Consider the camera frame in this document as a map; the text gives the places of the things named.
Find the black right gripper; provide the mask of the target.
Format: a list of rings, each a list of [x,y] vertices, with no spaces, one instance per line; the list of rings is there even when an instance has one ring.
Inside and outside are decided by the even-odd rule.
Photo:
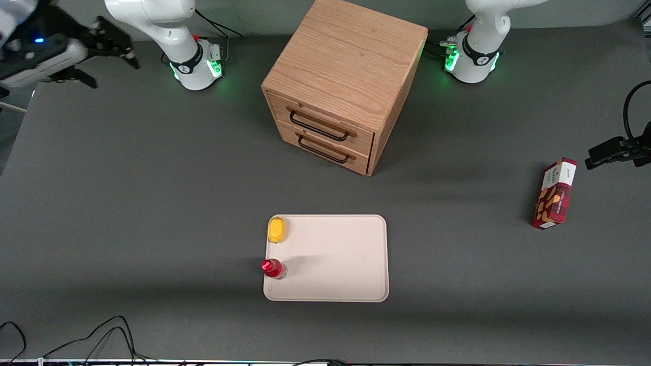
[[[132,41],[103,16],[91,28],[57,4],[2,4],[1,25],[2,77],[68,77],[76,65],[104,56],[104,41],[113,41],[113,56],[140,69]]]

